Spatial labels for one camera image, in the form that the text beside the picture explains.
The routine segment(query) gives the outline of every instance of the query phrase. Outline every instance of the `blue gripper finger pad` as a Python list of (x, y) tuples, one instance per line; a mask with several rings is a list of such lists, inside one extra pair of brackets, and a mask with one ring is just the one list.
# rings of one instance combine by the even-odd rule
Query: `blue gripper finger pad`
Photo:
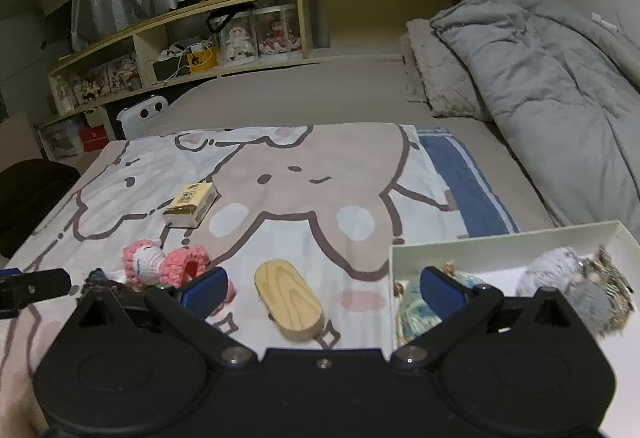
[(0, 278), (2, 277), (10, 277), (12, 275), (21, 275), (22, 272), (19, 268), (6, 268), (4, 270), (0, 270)]
[(442, 320), (464, 308), (471, 292), (433, 266), (420, 274), (420, 295)]
[(206, 319), (225, 300), (227, 284), (224, 268), (214, 267), (178, 288), (175, 297), (200, 319)]

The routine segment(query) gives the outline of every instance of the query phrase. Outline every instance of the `clear display case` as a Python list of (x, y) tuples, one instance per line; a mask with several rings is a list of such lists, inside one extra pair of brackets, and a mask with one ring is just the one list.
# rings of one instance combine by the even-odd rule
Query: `clear display case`
[(80, 130), (87, 127), (82, 115), (76, 115), (41, 129), (43, 143), (56, 160), (77, 156), (84, 152)]
[[(212, 24), (222, 24), (226, 17), (216, 17)], [(218, 63), (237, 66), (258, 58), (254, 17), (250, 10), (235, 14), (218, 33)]]
[(260, 57), (280, 60), (300, 55), (300, 23), (295, 4), (254, 10)]

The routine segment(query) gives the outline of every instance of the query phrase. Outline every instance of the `gray comforter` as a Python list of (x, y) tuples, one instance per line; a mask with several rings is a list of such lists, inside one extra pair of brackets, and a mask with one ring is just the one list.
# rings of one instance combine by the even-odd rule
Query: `gray comforter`
[(431, 26), (557, 220), (640, 240), (640, 49), (554, 0), (465, 0)]

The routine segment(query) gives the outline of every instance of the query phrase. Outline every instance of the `red box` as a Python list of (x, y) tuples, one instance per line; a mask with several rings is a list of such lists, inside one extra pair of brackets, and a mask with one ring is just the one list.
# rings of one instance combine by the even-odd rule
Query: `red box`
[(82, 127), (78, 130), (78, 134), (85, 152), (98, 151), (109, 143), (107, 131), (102, 125), (98, 125), (98, 127)]

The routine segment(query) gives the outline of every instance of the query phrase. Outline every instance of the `white box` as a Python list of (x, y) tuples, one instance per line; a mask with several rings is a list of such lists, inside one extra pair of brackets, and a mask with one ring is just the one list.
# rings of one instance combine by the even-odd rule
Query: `white box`
[[(609, 438), (640, 437), (638, 393), (640, 384), (640, 246), (619, 221), (591, 223), (574, 227), (553, 228), (517, 234), (461, 239), (449, 243), (408, 244), (393, 246), (389, 256), (389, 275), (393, 299), (393, 283), (410, 280), (427, 266), (442, 267), (455, 261), (457, 270), (476, 275), (513, 296), (520, 274), (537, 256), (559, 246), (575, 248), (579, 255), (593, 253), (605, 244), (613, 264), (625, 275), (631, 286), (636, 312), (621, 334), (598, 338), (598, 344), (616, 375), (616, 394), (600, 431)], [(391, 303), (391, 320), (396, 320), (396, 307)], [(392, 329), (395, 350), (396, 328)]]

